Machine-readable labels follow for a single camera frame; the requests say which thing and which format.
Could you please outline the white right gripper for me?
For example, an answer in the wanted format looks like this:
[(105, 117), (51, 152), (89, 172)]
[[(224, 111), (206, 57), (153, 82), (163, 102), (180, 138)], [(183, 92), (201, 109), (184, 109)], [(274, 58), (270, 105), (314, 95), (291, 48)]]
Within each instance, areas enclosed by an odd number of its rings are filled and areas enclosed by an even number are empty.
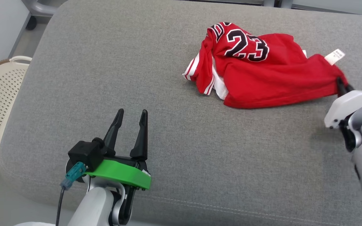
[(340, 97), (332, 103), (324, 118), (325, 126), (332, 129), (337, 129), (341, 120), (362, 108), (362, 90), (354, 90), (350, 84), (345, 86), (340, 77), (336, 79), (336, 84)]

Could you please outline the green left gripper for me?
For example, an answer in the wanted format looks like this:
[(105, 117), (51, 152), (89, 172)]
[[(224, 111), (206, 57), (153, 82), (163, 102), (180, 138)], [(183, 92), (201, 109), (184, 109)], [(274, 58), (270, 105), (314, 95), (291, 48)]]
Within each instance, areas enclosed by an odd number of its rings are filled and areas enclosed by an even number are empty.
[(129, 156), (115, 156), (118, 131), (122, 126), (124, 109), (119, 109), (104, 137), (104, 155), (84, 156), (85, 174), (119, 182), (140, 189), (150, 189), (152, 178), (147, 169), (148, 112), (142, 111), (139, 132)]

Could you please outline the red Bulls 23 jersey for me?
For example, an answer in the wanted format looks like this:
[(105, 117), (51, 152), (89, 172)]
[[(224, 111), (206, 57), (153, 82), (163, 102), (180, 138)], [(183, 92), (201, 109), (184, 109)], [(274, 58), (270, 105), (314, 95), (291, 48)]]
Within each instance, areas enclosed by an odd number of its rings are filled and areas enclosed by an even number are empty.
[(346, 88), (347, 79), (336, 66), (344, 56), (337, 49), (307, 57), (291, 35), (256, 37), (234, 23), (220, 22), (207, 29), (183, 77), (194, 81), (201, 94), (215, 91), (228, 107), (279, 107), (335, 95), (338, 79)]

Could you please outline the grey fabric sofa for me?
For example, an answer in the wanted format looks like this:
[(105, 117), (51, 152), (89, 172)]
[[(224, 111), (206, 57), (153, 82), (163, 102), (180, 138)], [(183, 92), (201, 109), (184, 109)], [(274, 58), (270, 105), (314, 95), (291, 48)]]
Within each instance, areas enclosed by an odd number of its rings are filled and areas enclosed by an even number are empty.
[(335, 49), (362, 88), (362, 15), (175, 0), (68, 0), (49, 21), (0, 145), (17, 192), (57, 205), (67, 152), (103, 137), (125, 110), (115, 150), (128, 156), (148, 111), (148, 191), (132, 219), (180, 226), (362, 226), (362, 191), (339, 130), (335, 96), (233, 109), (182, 78), (207, 27), (287, 33), (308, 55)]

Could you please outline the black caster wheel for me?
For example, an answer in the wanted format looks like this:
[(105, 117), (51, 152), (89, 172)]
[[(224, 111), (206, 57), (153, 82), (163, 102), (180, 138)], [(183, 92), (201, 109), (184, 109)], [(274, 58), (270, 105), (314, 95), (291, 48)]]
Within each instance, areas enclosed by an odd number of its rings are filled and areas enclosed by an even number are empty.
[(26, 27), (25, 29), (26, 30), (34, 30), (37, 26), (37, 20), (36, 20), (36, 17), (34, 16), (30, 16), (27, 24), (26, 24)]

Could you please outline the grey metal frame leg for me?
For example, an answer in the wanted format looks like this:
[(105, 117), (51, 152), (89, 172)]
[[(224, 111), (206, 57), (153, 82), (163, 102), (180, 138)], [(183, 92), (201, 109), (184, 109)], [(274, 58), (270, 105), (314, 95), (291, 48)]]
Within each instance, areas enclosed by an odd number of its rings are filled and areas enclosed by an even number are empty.
[(44, 5), (39, 3), (38, 0), (21, 0), (22, 3), (29, 10), (31, 15), (39, 17), (52, 17), (56, 11), (57, 7)]

